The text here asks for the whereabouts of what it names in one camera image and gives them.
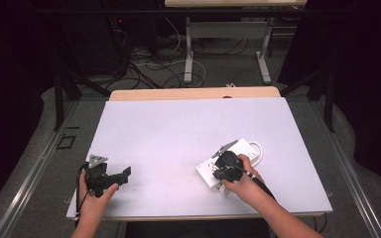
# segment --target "black cord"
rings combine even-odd
[[[111,85],[113,85],[114,83],[116,83],[116,82],[119,82],[119,81],[128,81],[128,80],[135,80],[135,81],[137,81],[137,82],[135,83],[135,85],[133,85],[133,86],[132,86],[131,88],[129,88],[129,89],[134,89],[134,88],[138,87],[138,85],[139,85],[139,83],[140,83],[140,78],[132,78],[132,77],[128,77],[128,78],[120,78],[120,79],[117,79],[116,81],[112,81],[112,82],[108,83],[108,84],[106,85],[106,89],[109,90],[109,87],[110,87]]]
[[[241,53],[243,53],[246,49],[247,49],[247,46],[249,45],[249,40],[246,39],[246,44],[244,46],[244,48],[242,50],[240,50],[240,52],[237,52],[237,53],[231,53],[231,51],[233,51],[234,49],[237,48],[237,46],[240,45],[241,42],[243,42],[243,40],[245,40],[245,38],[242,38],[234,47],[232,47],[230,50],[226,51],[225,53],[203,53],[201,51],[195,51],[194,49],[192,49],[194,51],[194,53],[196,55],[201,55],[201,56],[225,56],[225,55],[239,55]]]
[[[326,213],[323,214],[323,217],[324,217],[323,227],[317,232],[317,233],[319,233],[319,234],[324,230],[324,228],[325,228],[326,225],[327,225],[327,215],[326,215]]]
[[[314,230],[315,230],[315,231],[318,231],[318,222],[317,222],[317,218],[313,216],[313,219],[314,219]]]
[[[88,162],[82,164],[79,167],[78,173],[76,174],[76,213],[75,213],[75,227],[78,225],[79,213],[82,207],[82,204],[79,205],[79,177],[81,176],[82,171],[88,167]]]
[[[120,222],[117,223],[116,236],[115,236],[115,238],[117,238],[117,235],[119,234],[119,227],[120,227]]]
[[[147,75],[145,75],[134,63],[130,63],[131,65],[131,68],[136,72],[138,73],[139,75],[142,76],[143,78],[143,81],[147,82],[148,85],[152,85],[151,87],[152,88],[163,88],[162,86],[160,86],[159,84],[157,84],[155,81],[153,81],[150,77],[148,77]]]
[[[178,76],[174,71],[172,71],[172,70],[170,69],[170,66],[166,66],[166,65],[164,65],[162,62],[160,62],[159,60],[156,60],[156,59],[149,59],[149,60],[147,60],[147,63],[148,63],[150,60],[153,60],[154,62],[156,62],[159,66],[162,66],[163,68],[154,69],[154,68],[149,68],[149,67],[146,65],[146,68],[147,68],[147,69],[150,69],[150,70],[162,70],[162,69],[167,69],[168,71],[170,71],[170,72],[173,74],[173,77],[176,77],[178,80],[180,80],[180,79],[179,79],[179,76]]]

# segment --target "finger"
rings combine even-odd
[[[88,191],[88,188],[86,187],[85,182],[85,170],[81,171],[81,174],[79,176],[79,195],[80,199],[83,199]]]
[[[240,158],[242,160],[242,162],[243,162],[243,168],[246,171],[252,173],[256,178],[258,178],[261,181],[263,181],[263,179],[262,179],[261,175],[259,175],[258,171],[255,170],[252,167],[252,164],[250,163],[250,160],[249,160],[249,158],[247,156],[240,154],[240,155],[238,155],[238,158]]]
[[[102,199],[108,201],[110,200],[110,198],[113,196],[113,194],[116,192],[116,190],[119,188],[119,184],[117,183],[114,183],[112,184],[107,190],[106,192],[104,192],[104,194],[101,196]]]

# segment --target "white table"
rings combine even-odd
[[[286,209],[299,215],[331,212],[286,99],[253,97],[254,89],[264,88],[161,89],[155,94],[172,92],[182,99],[106,102],[88,154],[107,157],[109,175],[127,167],[132,175],[110,200],[104,219],[259,216],[234,193],[223,197],[208,188],[195,169],[221,145],[240,138],[262,146],[264,157],[255,168]],[[216,99],[221,90],[231,96],[247,91],[252,97]],[[148,97],[152,90],[134,91]],[[201,98],[198,92],[210,99],[192,99]],[[73,200],[66,217],[73,217],[74,208]]]
[[[175,8],[210,8],[210,7],[278,7],[303,6],[307,0],[166,0],[167,7]],[[261,71],[262,80],[271,83],[268,67],[265,63],[265,54],[271,38],[274,19],[268,22],[191,22],[187,18],[187,62],[185,66],[184,82],[191,82],[193,51],[192,38],[248,38],[260,39],[260,52],[256,58]]]

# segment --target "black wire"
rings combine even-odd
[[[117,235],[119,234],[119,227],[120,227],[120,222],[117,223],[116,236],[115,236],[115,238],[117,238]]]
[[[88,189],[86,194],[85,194],[85,196],[82,198],[81,205],[79,206],[79,211],[81,211],[81,208],[82,208],[82,206],[83,206],[83,204],[85,202],[85,198],[86,198],[87,195],[89,195],[90,192],[91,192],[91,189]]]
[[[317,218],[313,216],[313,219],[314,219],[314,230],[315,230],[315,231],[318,231],[318,222],[317,222]]]
[[[170,63],[172,63],[172,60],[169,58],[169,57],[166,57],[166,56],[160,56],[160,57],[165,57],[167,59],[160,59],[160,60],[157,60],[157,59],[154,59],[154,58],[148,58],[148,60],[144,63],[144,66],[149,69],[149,70],[153,70],[153,71],[158,71],[158,70],[164,70],[164,69],[167,69],[168,67],[170,67]],[[165,60],[168,62],[168,65],[165,65],[161,62],[161,60]]]
[[[319,234],[324,230],[324,228],[325,228],[326,225],[327,225],[327,215],[326,215],[326,213],[323,214],[323,217],[324,217],[323,227],[317,232],[317,233],[319,233]]]
[[[131,88],[129,88],[129,89],[134,89],[134,88],[138,87],[138,85],[139,85],[139,83],[140,83],[140,78],[131,78],[131,77],[128,77],[128,78],[120,78],[120,79],[117,79],[116,81],[113,81],[113,82],[110,82],[109,84],[107,84],[107,85],[106,85],[106,89],[108,90],[109,87],[110,87],[111,85],[113,85],[114,83],[116,83],[116,82],[119,82],[119,81],[128,81],[128,80],[135,80],[135,81],[137,81],[137,82],[135,83],[135,85],[133,85],[133,86],[132,86]]]
[[[203,83],[204,83],[204,78],[202,78],[199,74],[197,74],[197,73],[194,73],[194,72],[181,72],[181,73],[178,73],[176,76],[178,77],[178,81],[179,81],[179,85],[172,85],[172,86],[169,86],[169,88],[190,88],[189,86],[185,86],[185,85],[183,85],[182,84],[182,81],[179,79],[179,76],[180,75],[185,75],[185,74],[187,74],[187,73],[190,73],[192,76],[197,76],[199,79],[200,79],[200,85],[201,85],[201,87],[203,87]],[[168,78],[163,84],[162,84],[162,86],[163,87],[166,87],[166,84],[170,81],[170,80],[172,80],[173,78],[175,78],[176,76],[172,76],[172,77],[170,77],[170,78]]]
[[[161,49],[161,50],[163,50],[163,49],[174,50],[171,52],[178,52],[179,53],[176,57],[171,58],[171,60],[180,59],[185,55],[185,53],[186,53],[185,42],[180,42],[179,44],[177,44],[178,40],[173,40],[170,38],[162,38],[162,39],[167,39],[167,40],[172,41],[172,42],[169,44],[166,44],[164,46],[159,46],[159,49]]]
[[[88,162],[85,162],[79,167],[78,173],[76,174],[76,214],[75,217],[78,219],[75,220],[75,227],[78,224],[79,213],[80,213],[80,205],[79,205],[79,177],[81,176],[82,170],[84,170],[88,166]]]
[[[233,51],[234,49],[237,48],[237,46],[240,45],[241,42],[243,42],[243,40],[245,40],[245,38],[242,38],[236,45],[234,45],[234,47],[232,47],[230,50],[226,51],[225,53],[203,53],[203,52],[198,52],[198,51],[195,51],[194,49],[192,49],[194,51],[194,53],[196,55],[201,55],[201,56],[225,56],[225,55],[239,55],[241,53],[243,53],[246,49],[247,49],[247,46],[249,45],[249,40],[246,39],[246,45],[244,46],[244,48],[242,50],[240,50],[240,52],[237,52],[237,53],[231,53],[231,51]]]
[[[134,63],[131,63],[131,66],[133,70],[135,70],[138,74],[140,74],[143,77],[143,81],[146,81],[149,84],[153,85],[154,88],[163,88],[162,86],[157,84],[155,81],[153,81],[150,77],[145,75]]]
[[[259,74],[259,73],[256,73],[254,70],[249,70],[249,69],[247,69],[247,70],[242,70],[242,71],[239,71],[237,74],[235,74],[233,77],[232,77],[232,79],[231,79],[231,81],[230,81],[230,84],[231,83],[234,83],[235,84],[235,81],[236,81],[236,79],[237,79],[237,76],[239,76],[239,75],[241,75],[241,74],[243,74],[243,73],[245,73],[245,72],[252,72],[252,73],[254,73],[256,76],[258,76],[258,77],[260,77],[261,75]]]
[[[163,63],[161,63],[159,60],[156,60],[156,59],[152,59],[153,61],[155,61],[156,63],[158,63],[160,66],[162,66],[164,69],[167,69],[168,71],[170,71],[172,74],[173,74],[173,76],[174,77],[176,77],[178,80],[180,80],[179,79],[179,76],[174,72],[174,71],[172,71],[171,69],[170,69],[170,67],[169,66],[165,66]]]

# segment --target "black cable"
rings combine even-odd
[[[314,219],[314,230],[315,230],[315,231],[318,231],[318,222],[317,222],[317,218],[313,216],[313,219]]]
[[[225,56],[225,55],[239,55],[241,53],[243,53],[246,49],[247,49],[247,46],[249,45],[249,40],[246,39],[246,45],[244,46],[244,48],[242,50],[240,50],[240,52],[237,52],[237,53],[231,53],[231,51],[233,51],[234,49],[237,48],[237,46],[240,45],[241,42],[243,42],[243,40],[245,40],[245,38],[242,38],[236,45],[234,45],[234,47],[232,47],[230,50],[226,51],[225,53],[203,53],[202,51],[198,52],[198,51],[195,51],[194,49],[192,49],[194,51],[194,53],[196,55],[201,55],[201,56]]]
[[[81,211],[81,208],[82,208],[82,206],[83,206],[83,204],[84,204],[84,202],[85,202],[85,198],[86,198],[86,196],[87,196],[90,192],[91,192],[91,189],[88,189],[88,190],[86,191],[85,196],[82,198],[81,205],[79,206],[79,211]]]
[[[117,238],[117,235],[119,234],[119,227],[120,227],[120,222],[117,223],[116,236],[115,236],[115,238]]]
[[[179,82],[179,86],[178,88],[181,88],[182,87],[182,81],[179,79],[179,76],[176,74],[175,76],[171,76],[170,78],[168,78],[165,82],[163,82],[162,84],[162,87],[166,87],[166,84],[172,80],[173,78],[177,78],[178,79],[178,82]]]
[[[236,169],[238,169],[239,171],[245,173],[246,175],[248,175],[258,186],[260,186],[268,195],[270,195],[272,198],[275,199],[275,196],[272,194],[271,190],[268,188],[267,185],[265,185],[262,181],[260,181],[258,178],[256,178],[252,173],[246,171],[245,169],[243,168],[240,168],[236,165],[233,165],[233,164],[229,164],[225,161],[223,161],[226,165],[228,166],[232,166]]]
[[[164,69],[167,69],[168,71],[170,71],[170,72],[173,74],[174,77],[176,77],[178,80],[180,80],[180,79],[179,79],[179,76],[178,76],[174,71],[172,71],[172,70],[170,69],[170,66],[166,66],[166,65],[164,65],[163,63],[161,63],[159,60],[156,60],[156,59],[149,59],[149,60],[153,60],[154,62],[156,62],[157,64],[159,64],[160,66],[162,66]]]
[[[159,70],[164,70],[167,69],[171,66],[172,60],[167,57],[167,56],[160,56],[160,57],[165,57],[166,59],[154,59],[154,58],[148,58],[146,62],[143,63],[145,68],[153,71],[159,71]],[[161,62],[161,60],[167,61],[167,65]]]
[[[317,232],[317,233],[319,233],[319,234],[324,230],[324,228],[325,228],[326,225],[327,225],[327,215],[326,215],[326,213],[323,214],[323,217],[324,217],[323,227]]]
[[[132,77],[119,78],[119,79],[116,79],[115,81],[112,81],[112,82],[108,83],[108,84],[106,85],[106,89],[108,90],[109,87],[110,87],[111,85],[113,85],[114,83],[116,83],[116,82],[120,82],[120,81],[128,81],[128,80],[135,80],[135,81],[137,81],[137,82],[135,83],[135,85],[133,85],[133,86],[132,86],[131,88],[129,88],[129,89],[134,89],[134,88],[136,88],[136,87],[139,85],[139,83],[140,83],[140,79],[139,79],[139,78],[132,78]]]
[[[175,58],[172,58],[171,60],[176,60],[176,59],[179,59],[181,58],[182,56],[185,55],[185,52],[186,52],[186,45],[185,45],[185,42],[180,42],[178,44],[178,40],[174,40],[174,39],[170,39],[170,38],[161,38],[161,39],[167,39],[169,41],[171,41],[170,43],[168,44],[165,44],[165,45],[160,45],[159,46],[159,49],[163,50],[163,49],[169,49],[171,50],[171,52],[178,52],[180,53],[179,55],[177,55]]]
[[[155,81],[153,81],[150,77],[145,75],[134,63],[131,63],[132,69],[135,70],[139,75],[142,76],[143,81],[148,82],[148,84],[153,85],[153,88],[163,88],[159,84],[157,84]]]
[[[76,213],[75,213],[75,227],[78,225],[80,207],[79,205],[79,177],[81,176],[82,171],[88,167],[88,162],[85,162],[79,167],[78,173],[76,174]]]

